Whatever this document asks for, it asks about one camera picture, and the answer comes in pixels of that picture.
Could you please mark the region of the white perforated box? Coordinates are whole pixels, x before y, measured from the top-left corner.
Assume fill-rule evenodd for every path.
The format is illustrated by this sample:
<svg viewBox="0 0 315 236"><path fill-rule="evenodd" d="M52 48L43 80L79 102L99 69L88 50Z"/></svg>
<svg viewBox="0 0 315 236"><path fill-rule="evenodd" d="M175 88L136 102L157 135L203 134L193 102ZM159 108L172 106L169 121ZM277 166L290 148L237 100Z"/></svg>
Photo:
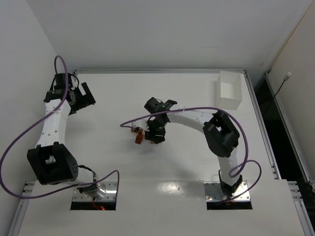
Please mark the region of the white perforated box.
<svg viewBox="0 0 315 236"><path fill-rule="evenodd" d="M216 106L237 110L242 102L242 74L221 71L216 82Z"/></svg>

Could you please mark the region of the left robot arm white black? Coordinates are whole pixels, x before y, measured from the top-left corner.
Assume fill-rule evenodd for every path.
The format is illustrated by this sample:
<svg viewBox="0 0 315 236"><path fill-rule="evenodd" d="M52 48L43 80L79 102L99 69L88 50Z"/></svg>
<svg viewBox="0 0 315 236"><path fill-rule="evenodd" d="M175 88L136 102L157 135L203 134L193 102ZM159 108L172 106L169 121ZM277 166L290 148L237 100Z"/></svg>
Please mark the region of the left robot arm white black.
<svg viewBox="0 0 315 236"><path fill-rule="evenodd" d="M92 196L99 190L96 173L78 165L65 146L68 116L96 103L87 83L74 84L75 77L70 73L54 76L44 99L48 118L35 148L28 150L27 159L40 184L76 184L80 193Z"/></svg>

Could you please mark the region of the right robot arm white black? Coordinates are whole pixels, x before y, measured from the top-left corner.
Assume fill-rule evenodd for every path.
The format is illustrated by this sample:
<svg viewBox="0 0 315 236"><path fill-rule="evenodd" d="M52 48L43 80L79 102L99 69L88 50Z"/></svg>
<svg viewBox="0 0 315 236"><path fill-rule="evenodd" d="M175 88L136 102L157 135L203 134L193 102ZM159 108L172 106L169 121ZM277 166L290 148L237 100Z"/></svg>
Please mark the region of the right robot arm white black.
<svg viewBox="0 0 315 236"><path fill-rule="evenodd" d="M144 138L154 144L165 141L165 126L168 123L177 123L188 126L204 134L210 151L218 157L220 165L220 186L223 193L232 197L242 182L241 174L232 177L230 171L237 168L237 146L240 133L234 126L228 115L222 111L214 114L197 110L173 112L183 109L176 101L158 101L150 98L144 108L155 116L147 121L148 130Z"/></svg>

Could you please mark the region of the red small wood block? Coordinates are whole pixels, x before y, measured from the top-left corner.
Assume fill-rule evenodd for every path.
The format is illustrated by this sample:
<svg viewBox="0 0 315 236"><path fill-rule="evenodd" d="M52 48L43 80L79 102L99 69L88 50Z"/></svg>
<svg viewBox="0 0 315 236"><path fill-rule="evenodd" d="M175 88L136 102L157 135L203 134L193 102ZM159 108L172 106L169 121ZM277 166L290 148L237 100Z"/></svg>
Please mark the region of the red small wood block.
<svg viewBox="0 0 315 236"><path fill-rule="evenodd" d="M140 145L143 141L144 135L143 134L137 134L136 138L135 138L135 143Z"/></svg>

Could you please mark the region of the aluminium table frame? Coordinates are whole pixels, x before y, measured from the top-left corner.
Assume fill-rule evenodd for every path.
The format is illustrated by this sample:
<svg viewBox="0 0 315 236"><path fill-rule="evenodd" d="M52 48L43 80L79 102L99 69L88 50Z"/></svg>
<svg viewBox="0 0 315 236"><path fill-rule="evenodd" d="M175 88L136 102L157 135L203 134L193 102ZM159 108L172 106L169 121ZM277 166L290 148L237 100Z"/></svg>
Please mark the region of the aluminium table frame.
<svg viewBox="0 0 315 236"><path fill-rule="evenodd" d="M305 236L314 231L302 201L279 176L257 100L240 70L243 100L232 115L241 123L250 158L242 175L251 186L251 209L208 210L204 183L219 164L205 138L169 124L166 141L136 145L120 124L145 115L151 97L182 106L214 106L218 70L80 72L96 104L68 120L66 144L78 162L101 177L120 172L115 211L71 210L73 190L22 202L18 236Z"/></svg>

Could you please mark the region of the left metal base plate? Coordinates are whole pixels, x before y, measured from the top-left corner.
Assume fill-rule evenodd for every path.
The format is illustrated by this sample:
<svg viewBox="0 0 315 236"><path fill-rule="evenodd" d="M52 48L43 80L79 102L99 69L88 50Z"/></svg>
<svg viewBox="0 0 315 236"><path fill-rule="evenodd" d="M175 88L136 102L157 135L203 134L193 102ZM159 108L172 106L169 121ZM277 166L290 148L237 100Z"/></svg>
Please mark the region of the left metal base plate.
<svg viewBox="0 0 315 236"><path fill-rule="evenodd" d="M106 181L95 185L75 188L72 196L73 202L96 203L115 202L117 193L117 182Z"/></svg>

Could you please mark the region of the metal base plate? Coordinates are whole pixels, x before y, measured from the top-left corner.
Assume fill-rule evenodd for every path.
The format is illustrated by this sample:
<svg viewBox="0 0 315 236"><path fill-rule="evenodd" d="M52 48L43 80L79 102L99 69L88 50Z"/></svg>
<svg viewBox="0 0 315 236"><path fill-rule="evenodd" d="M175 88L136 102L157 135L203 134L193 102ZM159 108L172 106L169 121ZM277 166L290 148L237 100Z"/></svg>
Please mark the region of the metal base plate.
<svg viewBox="0 0 315 236"><path fill-rule="evenodd" d="M72 196L73 202L96 203L115 202L117 193L117 182L106 181L95 185L75 188Z"/></svg>
<svg viewBox="0 0 315 236"><path fill-rule="evenodd" d="M208 203L217 203L228 200L228 197L221 189L219 181L204 182L205 198ZM236 203L250 203L251 197L248 191L248 183L243 181L236 191L232 194L232 202Z"/></svg>

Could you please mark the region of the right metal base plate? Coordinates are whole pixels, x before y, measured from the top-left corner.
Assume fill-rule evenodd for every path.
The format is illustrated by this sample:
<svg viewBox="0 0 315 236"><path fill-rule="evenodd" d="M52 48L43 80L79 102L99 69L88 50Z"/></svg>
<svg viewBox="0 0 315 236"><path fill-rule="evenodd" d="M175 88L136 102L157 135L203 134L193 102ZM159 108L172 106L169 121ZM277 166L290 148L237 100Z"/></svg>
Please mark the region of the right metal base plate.
<svg viewBox="0 0 315 236"><path fill-rule="evenodd" d="M228 197L221 189L219 181L204 182L205 198L208 203L217 203L228 200ZM248 183L243 181L236 191L232 194L232 202L236 203L250 203L251 197L248 191Z"/></svg>

